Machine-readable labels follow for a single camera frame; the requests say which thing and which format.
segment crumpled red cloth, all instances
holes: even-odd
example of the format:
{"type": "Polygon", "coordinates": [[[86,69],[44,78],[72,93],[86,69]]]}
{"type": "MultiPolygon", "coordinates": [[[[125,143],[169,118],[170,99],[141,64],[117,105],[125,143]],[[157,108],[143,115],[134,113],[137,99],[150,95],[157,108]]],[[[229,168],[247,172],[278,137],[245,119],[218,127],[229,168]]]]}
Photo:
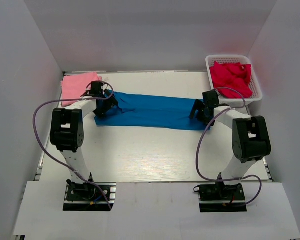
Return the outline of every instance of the crumpled red cloth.
{"type": "MultiPolygon", "coordinates": [[[[253,92],[249,88],[251,77],[251,64],[224,63],[216,61],[210,67],[210,73],[214,88],[228,87],[237,90],[244,98],[250,98],[253,92]]],[[[229,99],[240,99],[240,95],[229,89],[218,89],[218,91],[229,99]]]]}

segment gray wall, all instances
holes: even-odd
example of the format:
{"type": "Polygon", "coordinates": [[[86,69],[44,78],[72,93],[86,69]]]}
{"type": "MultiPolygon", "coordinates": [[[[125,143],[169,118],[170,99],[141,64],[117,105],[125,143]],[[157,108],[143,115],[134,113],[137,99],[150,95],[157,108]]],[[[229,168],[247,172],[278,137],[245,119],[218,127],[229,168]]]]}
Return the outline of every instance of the gray wall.
{"type": "Polygon", "coordinates": [[[300,0],[278,0],[249,58],[263,92],[252,113],[266,117],[270,171],[283,182],[300,230],[300,0]]]}
{"type": "Polygon", "coordinates": [[[25,0],[63,71],[193,70],[247,55],[277,0],[25,0]]]}
{"type": "MultiPolygon", "coordinates": [[[[61,77],[25,3],[0,0],[0,240],[10,239],[23,189],[38,167],[32,114],[57,96],[61,77]]],[[[50,112],[38,118],[44,137],[50,112]]]]}

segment blue cloth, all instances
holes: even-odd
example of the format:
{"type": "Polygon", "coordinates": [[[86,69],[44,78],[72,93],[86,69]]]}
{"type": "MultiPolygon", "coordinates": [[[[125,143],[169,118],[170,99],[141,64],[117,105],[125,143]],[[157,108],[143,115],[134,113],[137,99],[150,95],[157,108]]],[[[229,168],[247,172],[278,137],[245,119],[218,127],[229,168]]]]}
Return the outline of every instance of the blue cloth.
{"type": "Polygon", "coordinates": [[[206,128],[195,117],[189,118],[194,99],[136,95],[116,92],[115,106],[106,117],[95,117],[95,123],[103,126],[157,127],[178,130],[202,131],[206,128]]]}

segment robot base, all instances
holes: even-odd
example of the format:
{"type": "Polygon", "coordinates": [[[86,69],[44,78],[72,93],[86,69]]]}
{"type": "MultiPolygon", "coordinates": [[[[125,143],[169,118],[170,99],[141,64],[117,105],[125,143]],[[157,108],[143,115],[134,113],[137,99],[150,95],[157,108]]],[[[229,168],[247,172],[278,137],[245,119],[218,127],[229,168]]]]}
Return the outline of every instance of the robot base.
{"type": "Polygon", "coordinates": [[[220,184],[202,184],[195,187],[199,194],[200,213],[236,213],[246,212],[243,205],[245,193],[241,184],[231,186],[231,189],[222,189],[220,184]]]}
{"type": "MultiPolygon", "coordinates": [[[[84,185],[72,183],[67,186],[63,203],[63,211],[109,212],[109,206],[101,192],[93,185],[85,184],[86,183],[84,183],[84,185]]],[[[108,198],[111,208],[113,208],[116,198],[116,184],[98,183],[98,185],[108,198]]]]}

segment plastic basket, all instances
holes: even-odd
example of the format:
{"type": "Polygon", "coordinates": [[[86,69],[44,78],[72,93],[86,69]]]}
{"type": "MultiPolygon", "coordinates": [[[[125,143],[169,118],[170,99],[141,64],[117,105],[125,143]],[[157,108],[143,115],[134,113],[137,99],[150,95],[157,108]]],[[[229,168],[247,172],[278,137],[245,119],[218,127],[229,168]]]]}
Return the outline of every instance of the plastic basket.
{"type": "MultiPolygon", "coordinates": [[[[205,58],[206,68],[209,75],[209,81],[211,89],[214,89],[214,84],[212,82],[212,77],[210,73],[210,67],[212,67],[215,62],[219,64],[231,64],[231,63],[241,63],[241,64],[251,64],[250,60],[246,56],[241,55],[210,55],[205,58]]],[[[260,89],[260,85],[258,83],[258,79],[256,77],[255,71],[251,65],[251,80],[249,84],[249,88],[252,91],[252,96],[250,98],[245,98],[246,105],[254,101],[260,101],[262,99],[262,92],[260,89]]],[[[226,98],[222,95],[219,95],[219,101],[221,104],[228,104],[233,108],[237,108],[242,106],[243,101],[239,98],[226,98]]]]}

